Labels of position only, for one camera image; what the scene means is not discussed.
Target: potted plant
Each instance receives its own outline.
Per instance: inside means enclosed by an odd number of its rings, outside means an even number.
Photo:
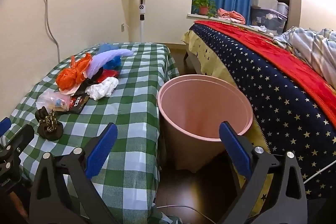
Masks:
[[[216,13],[216,5],[213,0],[193,0],[192,5],[199,9],[199,14],[212,17]]]

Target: white cable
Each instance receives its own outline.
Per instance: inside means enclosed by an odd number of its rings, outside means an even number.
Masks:
[[[316,172],[316,174],[312,175],[309,179],[307,179],[303,184],[306,184],[309,180],[313,179],[314,177],[316,177],[318,174],[322,173],[325,169],[328,169],[330,166],[332,166],[333,164],[336,163],[336,160],[333,161],[331,164],[327,165],[326,167],[324,167],[322,170]]]
[[[47,24],[48,32],[49,32],[51,38],[53,39],[54,43],[55,43],[56,46],[57,46],[58,63],[60,63],[61,60],[60,60],[60,54],[59,54],[59,45],[58,45],[58,42],[57,42],[56,38],[53,36],[53,33],[51,32],[51,30],[50,30],[50,26],[49,26],[48,0],[45,0],[45,17],[46,17],[46,24]]]
[[[200,213],[199,211],[197,211],[193,207],[190,207],[190,206],[187,206],[187,205],[166,205],[166,206],[160,206],[160,207],[156,207],[156,208],[159,209],[159,208],[166,208],[166,207],[186,207],[186,208],[192,209],[192,210],[196,211],[197,213],[199,213],[200,215],[204,216],[206,219],[211,221],[213,224],[216,224],[216,222],[214,222],[213,220],[211,220],[207,216],[203,215],[202,213]]]

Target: blue gripper pad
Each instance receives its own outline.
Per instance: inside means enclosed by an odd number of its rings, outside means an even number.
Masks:
[[[243,136],[238,136],[228,122],[222,122],[219,137],[238,173],[249,180],[252,176],[251,158],[238,140],[238,137]]]
[[[12,122],[6,117],[0,122],[0,137],[6,133],[8,129],[11,128]]]
[[[104,162],[117,139],[117,126],[113,123],[109,123],[101,135],[102,134],[103,136],[100,136],[101,138],[99,142],[95,145],[86,159],[85,175],[88,179],[98,175],[103,167]]]

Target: checkered tablecloth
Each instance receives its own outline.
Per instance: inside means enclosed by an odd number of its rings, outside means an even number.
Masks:
[[[110,98],[90,99],[80,114],[61,115],[64,133],[55,142],[35,134],[34,139],[21,153],[23,173],[34,179],[39,160],[44,152],[53,155],[70,153],[75,147],[84,147],[92,137],[98,136],[109,122],[118,127],[115,142],[99,175],[92,182],[113,215],[124,223],[171,222],[166,216],[151,209],[159,182],[157,167],[157,140],[159,136],[159,110],[157,93],[169,79],[178,75],[169,49],[155,43],[115,44],[134,51],[133,57],[122,58],[118,76],[119,85]],[[98,46],[86,49],[93,55]],[[17,105],[10,116],[11,129],[1,137],[5,145],[25,124],[37,132],[35,119],[36,99],[47,90],[57,90],[58,73],[70,66],[70,58],[59,63],[36,84]],[[65,176],[73,204],[84,213],[74,190],[71,178]]]

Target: fan pole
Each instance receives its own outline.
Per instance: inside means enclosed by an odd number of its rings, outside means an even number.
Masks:
[[[139,11],[140,11],[140,42],[143,42],[144,36],[144,23],[145,23],[145,12],[146,12],[146,0],[140,0]]]

